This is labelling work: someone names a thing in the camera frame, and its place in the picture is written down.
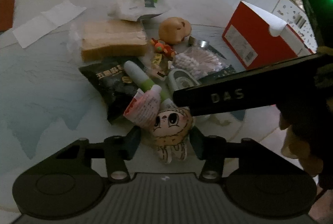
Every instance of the open red cardboard box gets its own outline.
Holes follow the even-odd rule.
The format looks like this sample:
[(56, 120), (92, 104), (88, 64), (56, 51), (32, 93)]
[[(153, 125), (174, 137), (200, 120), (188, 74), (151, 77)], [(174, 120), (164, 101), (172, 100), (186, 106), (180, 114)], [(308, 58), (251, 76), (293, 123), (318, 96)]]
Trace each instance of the open red cardboard box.
[(247, 70), (312, 54), (286, 21), (244, 1), (222, 38)]

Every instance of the orange toy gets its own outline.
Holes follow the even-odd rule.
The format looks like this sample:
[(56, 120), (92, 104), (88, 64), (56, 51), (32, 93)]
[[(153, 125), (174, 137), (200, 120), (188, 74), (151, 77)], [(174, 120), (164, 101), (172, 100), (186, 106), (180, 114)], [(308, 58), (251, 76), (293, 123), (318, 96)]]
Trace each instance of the orange toy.
[(172, 49), (170, 45), (162, 43), (154, 38), (151, 39), (152, 45), (155, 47), (155, 51), (158, 53), (164, 52), (168, 58), (173, 58), (176, 55), (176, 52)]

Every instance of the metal screw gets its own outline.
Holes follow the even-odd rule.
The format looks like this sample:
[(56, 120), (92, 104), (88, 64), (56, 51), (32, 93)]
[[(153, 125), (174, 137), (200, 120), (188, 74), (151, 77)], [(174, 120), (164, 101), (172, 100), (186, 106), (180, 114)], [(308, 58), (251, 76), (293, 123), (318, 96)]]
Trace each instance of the metal screw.
[(123, 180), (127, 177), (127, 173), (124, 171), (114, 171), (110, 174), (110, 177), (115, 180)]
[(216, 179), (219, 174), (214, 170), (207, 170), (203, 173), (203, 177), (208, 180)]

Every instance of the black snack bag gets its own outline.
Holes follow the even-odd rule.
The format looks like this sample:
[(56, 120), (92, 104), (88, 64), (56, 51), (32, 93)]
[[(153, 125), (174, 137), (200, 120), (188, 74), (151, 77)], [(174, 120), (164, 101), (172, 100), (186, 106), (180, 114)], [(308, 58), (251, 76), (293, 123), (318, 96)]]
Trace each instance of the black snack bag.
[(144, 68), (135, 56), (109, 57), (101, 63), (79, 68), (107, 104), (110, 123), (124, 113), (138, 90), (138, 86), (124, 71), (124, 63), (128, 60), (133, 61), (141, 69)]

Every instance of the table top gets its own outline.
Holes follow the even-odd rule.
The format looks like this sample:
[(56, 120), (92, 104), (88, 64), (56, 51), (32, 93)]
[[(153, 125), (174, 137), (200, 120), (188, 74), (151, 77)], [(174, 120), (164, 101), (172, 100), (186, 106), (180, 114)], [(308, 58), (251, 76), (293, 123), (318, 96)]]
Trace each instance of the table top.
[[(19, 0), (15, 8), (14, 28), (49, 10), (63, 0)], [(27, 168), (57, 152), (80, 137), (90, 142), (102, 142), (112, 135), (125, 135), (132, 128), (126, 119), (114, 124), (106, 120), (106, 108), (99, 93), (78, 71), (78, 64), (66, 45), (71, 24), (86, 20), (104, 20), (108, 7), (115, 0), (70, 0), (87, 10), (73, 21), (57, 28), (31, 46), (23, 49), (12, 30), (0, 35), (0, 213), (11, 215), (18, 208), (11, 195), (15, 178)], [(173, 7), (169, 12), (146, 22), (148, 37), (156, 37), (158, 23), (170, 16), (189, 20), (192, 35), (210, 41), (227, 63), (243, 71), (241, 63), (222, 41), (223, 28), (233, 11), (222, 0), (167, 0)], [(239, 142), (243, 137), (263, 141), (278, 152), (283, 134), (278, 130), (279, 111), (274, 106), (212, 115), (198, 122), (205, 135), (220, 135), (228, 141)], [(267, 137), (278, 133), (274, 142)], [(225, 173), (237, 167), (228, 160)], [(154, 150), (141, 144), (129, 172), (200, 172), (199, 161), (189, 149), (184, 162), (161, 163)], [(93, 168), (105, 175), (103, 160), (93, 161)]]

